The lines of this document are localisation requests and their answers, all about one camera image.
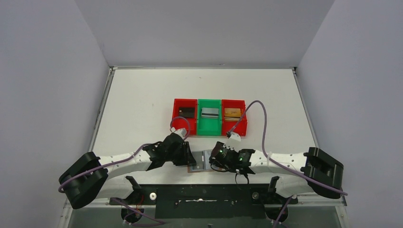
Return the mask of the green plastic bin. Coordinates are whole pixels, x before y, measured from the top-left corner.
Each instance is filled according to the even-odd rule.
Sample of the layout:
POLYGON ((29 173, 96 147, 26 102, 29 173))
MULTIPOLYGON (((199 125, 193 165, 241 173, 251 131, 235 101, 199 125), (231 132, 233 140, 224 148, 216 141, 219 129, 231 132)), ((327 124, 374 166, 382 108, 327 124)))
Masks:
POLYGON ((198 136, 221 136, 222 129, 222 108, 221 100, 217 99, 198 99, 197 107, 197 126, 198 136), (217 117, 203 117, 203 108, 217 109, 217 117))

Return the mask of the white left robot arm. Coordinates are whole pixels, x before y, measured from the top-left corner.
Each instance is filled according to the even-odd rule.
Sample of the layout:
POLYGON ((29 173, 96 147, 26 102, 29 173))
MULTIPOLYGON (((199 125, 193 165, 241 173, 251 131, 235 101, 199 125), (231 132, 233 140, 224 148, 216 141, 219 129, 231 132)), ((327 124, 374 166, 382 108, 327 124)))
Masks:
POLYGON ((157 169, 166 162, 175 166, 196 163, 186 138, 182 128, 163 141, 141 145, 135 152, 113 156, 86 152, 59 177, 58 191, 66 195, 74 209, 95 199, 126 199, 140 189, 130 173, 157 169))

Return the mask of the red bin with black card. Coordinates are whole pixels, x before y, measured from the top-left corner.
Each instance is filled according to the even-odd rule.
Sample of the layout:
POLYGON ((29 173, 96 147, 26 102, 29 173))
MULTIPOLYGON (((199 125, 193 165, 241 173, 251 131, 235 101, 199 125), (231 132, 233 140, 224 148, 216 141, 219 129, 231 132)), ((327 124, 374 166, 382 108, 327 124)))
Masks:
POLYGON ((179 116, 178 115, 179 107, 194 107, 195 108, 195 117, 186 118, 186 120, 190 124, 190 127, 188 126, 187 122, 182 118, 178 118, 178 119, 174 120, 172 126, 176 129, 185 128, 190 133, 190 136, 195 136, 197 134, 198 100, 197 99, 174 99, 172 119, 179 116))

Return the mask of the silver card with stripe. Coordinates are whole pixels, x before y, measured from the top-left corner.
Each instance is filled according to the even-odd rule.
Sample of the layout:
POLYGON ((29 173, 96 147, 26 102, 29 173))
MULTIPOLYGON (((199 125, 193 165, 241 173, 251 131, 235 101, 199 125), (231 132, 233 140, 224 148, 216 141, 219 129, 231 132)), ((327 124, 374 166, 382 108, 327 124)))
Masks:
POLYGON ((190 172, 205 171, 206 165, 204 151, 193 152, 192 154, 197 164, 190 166, 190 172))

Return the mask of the tan leather card holder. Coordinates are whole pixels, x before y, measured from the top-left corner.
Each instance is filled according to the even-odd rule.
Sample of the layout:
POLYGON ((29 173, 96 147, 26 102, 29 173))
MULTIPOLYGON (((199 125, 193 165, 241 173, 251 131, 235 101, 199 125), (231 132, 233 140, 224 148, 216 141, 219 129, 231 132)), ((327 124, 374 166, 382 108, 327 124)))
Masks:
POLYGON ((211 156, 212 150, 202 150, 192 152, 193 158, 196 163, 187 166, 188 173, 197 172, 211 172, 213 169, 210 166, 209 158, 211 156))

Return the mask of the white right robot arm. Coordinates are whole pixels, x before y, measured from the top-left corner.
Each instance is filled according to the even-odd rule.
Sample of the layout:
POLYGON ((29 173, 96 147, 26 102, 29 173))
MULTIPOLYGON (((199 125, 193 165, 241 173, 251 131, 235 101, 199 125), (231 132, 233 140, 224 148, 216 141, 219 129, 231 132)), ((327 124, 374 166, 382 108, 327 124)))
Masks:
POLYGON ((209 163, 221 171, 247 177, 249 174, 273 173, 275 193, 289 198, 314 192, 329 199, 346 196, 342 191, 344 165, 317 147, 300 153, 269 153, 255 149, 235 151, 217 142, 209 163))

